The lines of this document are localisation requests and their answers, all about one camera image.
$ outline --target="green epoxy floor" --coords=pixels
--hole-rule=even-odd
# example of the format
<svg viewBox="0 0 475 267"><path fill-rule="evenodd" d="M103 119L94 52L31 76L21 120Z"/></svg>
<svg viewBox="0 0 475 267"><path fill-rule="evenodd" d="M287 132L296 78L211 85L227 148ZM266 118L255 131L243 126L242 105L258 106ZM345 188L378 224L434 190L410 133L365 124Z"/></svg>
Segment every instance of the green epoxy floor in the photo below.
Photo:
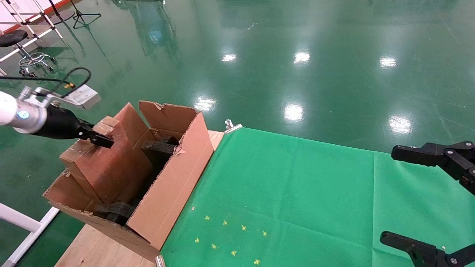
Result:
<svg viewBox="0 0 475 267"><path fill-rule="evenodd" d="M102 17L43 49L58 77L89 68L97 122L140 99L194 106L211 130L249 128L362 149L475 141L475 1L88 0ZM46 39L55 40L54 33ZM13 75L15 60L2 63ZM22 83L3 83L17 95ZM73 141L0 129L0 202L35 219ZM53 266L82 223L60 214L20 266ZM27 233L0 221L0 262Z"/></svg>

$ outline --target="black cable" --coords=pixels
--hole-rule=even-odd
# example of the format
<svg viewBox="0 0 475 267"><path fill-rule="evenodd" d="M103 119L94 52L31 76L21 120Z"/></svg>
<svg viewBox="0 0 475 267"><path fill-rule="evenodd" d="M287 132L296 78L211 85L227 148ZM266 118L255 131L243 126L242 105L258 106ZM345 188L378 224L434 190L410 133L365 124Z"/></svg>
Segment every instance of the black cable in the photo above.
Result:
<svg viewBox="0 0 475 267"><path fill-rule="evenodd" d="M70 95L72 92L76 91L78 88L80 88L81 86L83 86L84 84L86 84L86 83L89 81L89 79L91 78L92 73L91 73L91 71L90 71L89 69L87 69L87 68L85 68L85 67L75 67L75 68L73 68L72 70L70 70L70 71L64 76L64 78L61 80L61 83L65 83L66 79L67 79L73 72L75 72L75 71L77 71L77 70L80 70L80 69L83 69L83 70L87 71L87 77L86 77L86 79L84 79L84 81L83 81L81 84L79 84L78 86L75 86L73 90L71 90L71 91L67 92L66 94L62 95L61 98L65 98L66 96ZM61 84L58 84L58 85L57 85L55 88L53 88L53 90L51 90L51 91L52 91L52 92L55 92L60 86L61 86Z"/></svg>
<svg viewBox="0 0 475 267"><path fill-rule="evenodd" d="M2 80L23 80L23 81L50 81L50 82L61 82L67 85L72 85L72 83L65 80L55 79L55 78L41 78L41 77L12 77L12 76L0 76Z"/></svg>

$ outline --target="metal clip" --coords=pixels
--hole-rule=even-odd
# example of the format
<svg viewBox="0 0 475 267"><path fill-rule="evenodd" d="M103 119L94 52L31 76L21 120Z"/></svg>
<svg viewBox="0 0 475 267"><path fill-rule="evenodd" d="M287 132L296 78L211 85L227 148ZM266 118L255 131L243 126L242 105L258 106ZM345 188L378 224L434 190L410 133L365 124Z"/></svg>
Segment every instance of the metal clip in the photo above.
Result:
<svg viewBox="0 0 475 267"><path fill-rule="evenodd" d="M224 131L224 134L228 134L228 133L231 133L237 129L241 129L242 128L242 125L241 124L238 124L238 125L234 125L232 123L231 120L227 119L224 121L224 123L226 123L226 130Z"/></svg>

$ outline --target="white metal frame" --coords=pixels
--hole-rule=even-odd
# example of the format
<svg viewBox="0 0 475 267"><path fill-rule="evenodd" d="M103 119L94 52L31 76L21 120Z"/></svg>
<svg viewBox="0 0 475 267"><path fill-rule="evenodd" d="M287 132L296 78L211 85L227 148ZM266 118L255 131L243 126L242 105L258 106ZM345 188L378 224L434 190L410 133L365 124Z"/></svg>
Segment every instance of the white metal frame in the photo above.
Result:
<svg viewBox="0 0 475 267"><path fill-rule="evenodd" d="M31 0L35 3L36 7L39 10L36 13L32 13L32 12L20 13L16 10L15 7L13 7L13 5L11 5L9 0L0 0L0 1L5 6L7 11L10 12L12 17L17 21L17 22L2 22L2 21L0 21L0 24L25 25L28 28L28 30L31 32L31 34L33 35L34 38L32 40L28 41L26 44L24 44L23 45L24 48L31 45L32 43L34 43L35 41L37 41L38 39L40 39L41 37L45 36L47 33L51 32L53 30L58 34L59 38L61 38L61 39L63 38L63 36L59 33L58 29L53 25L51 20L48 18L45 11L39 5L37 0ZM36 15L36 16L34 16L31 19L28 19L28 21L26 21L21 17L21 15ZM49 28L45 32L41 33L40 35L37 35L35 33L35 31L33 31L33 29L29 26L29 23L31 23L31 22L33 22L33 21L35 21L35 20L37 20L41 17L43 17L48 22L48 24L51 26L51 28ZM8 55L0 58L0 63L5 61L7 58L13 56L14 54L18 53L18 51L19 51L19 49L17 48L15 50L13 50L11 53L9 53ZM7 74L0 68L0 75L6 76Z"/></svg>
<svg viewBox="0 0 475 267"><path fill-rule="evenodd" d="M36 221L25 214L0 203L0 219L30 231L30 234L25 238L25 240L23 240L2 267L15 266L58 212L59 210L57 208L50 208L41 221Z"/></svg>

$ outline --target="white wall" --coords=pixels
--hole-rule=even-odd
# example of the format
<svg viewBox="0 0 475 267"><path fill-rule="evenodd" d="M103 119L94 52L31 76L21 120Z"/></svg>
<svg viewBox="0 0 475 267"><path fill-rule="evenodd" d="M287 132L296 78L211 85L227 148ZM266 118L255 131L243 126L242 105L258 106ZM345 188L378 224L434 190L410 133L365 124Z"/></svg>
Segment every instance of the white wall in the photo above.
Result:
<svg viewBox="0 0 475 267"><path fill-rule="evenodd" d="M51 4L49 3L48 0L37 0L39 5L43 8L43 10L51 7ZM53 0L53 3L57 4L61 0ZM36 7L35 3L32 0L10 0L12 5L17 8L18 12L38 12L38 8ZM22 17L24 19L30 18L32 15L23 15ZM16 22L15 19L13 18L12 15L10 15L10 12L3 6L3 4L0 4L0 21L1 22ZM0 30L5 31L14 25L11 24L0 24Z"/></svg>

